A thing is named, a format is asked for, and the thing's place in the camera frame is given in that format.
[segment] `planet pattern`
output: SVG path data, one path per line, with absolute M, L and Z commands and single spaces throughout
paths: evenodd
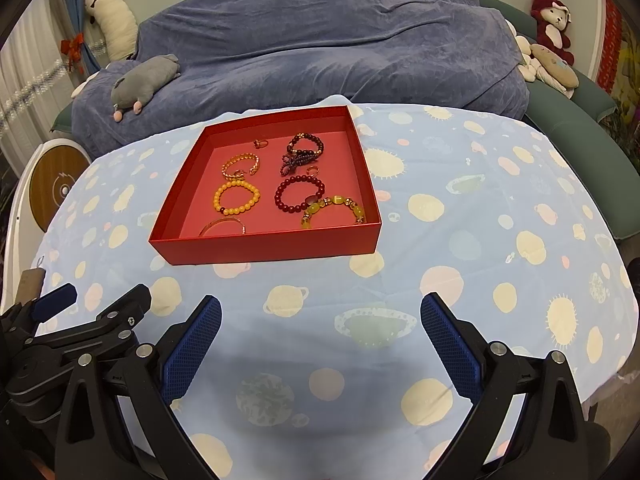
M 373 252 L 169 264 L 148 237 L 200 132 L 262 112 L 224 114 L 89 166 L 34 259 L 46 270 L 43 294 L 73 283 L 78 300 L 39 330 L 94 320 L 143 283 L 151 309 L 135 332 L 156 343 L 204 295 L 217 297 L 220 331 L 172 412 L 230 480 L 423 478 L 469 407 L 420 322 L 430 292 L 516 354 L 564 352 L 581 400 L 616 373 L 638 304 L 602 216 L 544 135 L 455 108 L 340 96 L 319 105 L 349 107 L 382 218 Z M 489 458 L 512 429 L 500 430 Z M 320 441 L 324 451 L 310 456 Z M 354 462 L 363 449 L 367 459 Z

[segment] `blue gripper pad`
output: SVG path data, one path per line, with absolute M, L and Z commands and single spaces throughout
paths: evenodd
M 38 323 L 44 323 L 68 306 L 73 305 L 77 299 L 76 288 L 71 283 L 65 283 L 33 303 L 31 319 Z
M 165 404 L 187 392 L 221 323 L 220 302 L 211 296 L 164 363 L 160 395 Z
M 438 300 L 440 298 L 434 292 L 422 299 L 422 326 L 458 395 L 470 399 L 475 404 L 482 396 L 482 368 Z

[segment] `red tray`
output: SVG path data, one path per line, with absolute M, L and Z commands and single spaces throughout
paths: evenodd
M 355 216 L 343 205 L 326 207 L 313 215 L 311 229 L 302 229 L 302 213 L 283 213 L 274 202 L 282 155 L 291 138 L 300 132 L 318 136 L 324 153 L 312 163 L 325 184 L 324 196 L 342 195 L 363 206 L 364 224 L 354 224 Z M 255 139 L 268 146 L 257 150 Z M 297 147 L 313 148 L 302 139 Z M 260 191 L 260 200 L 251 210 L 234 216 L 236 222 L 221 222 L 205 236 L 201 229 L 223 216 L 213 208 L 213 195 L 226 180 L 222 165 L 240 153 L 255 153 L 260 168 L 248 174 L 252 160 L 234 164 L 231 171 L 244 169 L 247 180 Z M 305 174 L 305 167 L 296 174 Z M 295 205 L 317 191 L 310 183 L 287 187 L 282 201 Z M 227 207 L 245 204 L 251 195 L 240 187 L 227 189 L 220 202 Z M 149 243 L 172 265 L 222 264 L 321 258 L 344 254 L 367 254 L 376 250 L 380 234 L 380 213 L 360 147 L 360 140 L 346 106 L 305 108 L 247 117 L 207 126 L 178 172 L 162 204 Z

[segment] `gold bangle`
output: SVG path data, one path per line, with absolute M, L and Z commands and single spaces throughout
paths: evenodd
M 258 168 L 260 168 L 260 159 L 253 153 L 241 153 L 240 155 L 233 156 L 222 165 L 222 176 L 227 180 L 244 180 L 243 170 L 236 170 L 234 174 L 228 174 L 226 170 L 236 162 L 240 162 L 241 160 L 248 158 L 255 160 L 254 166 L 249 170 L 249 174 L 255 174 L 255 172 L 258 171 Z
M 217 220 L 214 220 L 213 222 L 209 222 L 207 225 L 205 225 L 202 228 L 202 231 L 200 231 L 200 234 L 198 236 L 204 235 L 204 233 L 206 233 L 209 229 L 211 229 L 215 224 L 219 224 L 220 222 L 226 222 L 228 220 L 233 220 L 235 222 L 238 222 L 242 226 L 242 234 L 244 234 L 246 232 L 246 228 L 244 227 L 244 224 L 241 221 L 239 221 L 237 218 L 235 218 L 233 216 L 227 216 L 225 218 L 218 218 Z
M 358 203 L 352 198 L 345 198 L 340 195 L 332 196 L 331 198 L 321 198 L 318 202 L 311 204 L 305 209 L 305 213 L 302 215 L 300 225 L 303 229 L 309 229 L 311 227 L 311 216 L 315 215 L 323 207 L 333 204 L 344 204 L 347 206 L 356 217 L 356 224 L 364 224 L 366 221 L 364 218 L 364 210 L 358 205 Z
M 247 202 L 244 205 L 241 205 L 240 207 L 236 207 L 236 208 L 222 207 L 220 205 L 220 197 L 227 189 L 235 186 L 241 186 L 248 189 L 254 194 L 254 197 L 251 200 L 249 200 L 249 202 Z M 246 180 L 232 180 L 231 182 L 227 182 L 226 184 L 223 184 L 218 188 L 215 195 L 213 196 L 213 207 L 216 209 L 216 211 L 218 211 L 219 213 L 222 213 L 224 216 L 239 215 L 240 213 L 249 211 L 249 209 L 251 209 L 252 206 L 254 206 L 256 202 L 258 202 L 258 200 L 260 200 L 260 192 L 258 191 L 257 187 L 252 186 Z

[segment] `red bow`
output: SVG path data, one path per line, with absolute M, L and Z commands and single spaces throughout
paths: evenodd
M 62 40 L 60 41 L 60 52 L 68 56 L 68 70 L 71 72 L 71 69 L 74 63 L 80 62 L 82 59 L 82 55 L 80 54 L 80 45 L 84 43 L 84 35 L 80 32 L 75 38 L 71 41 Z M 84 69 L 82 66 L 79 66 L 79 71 L 81 74 L 84 73 Z

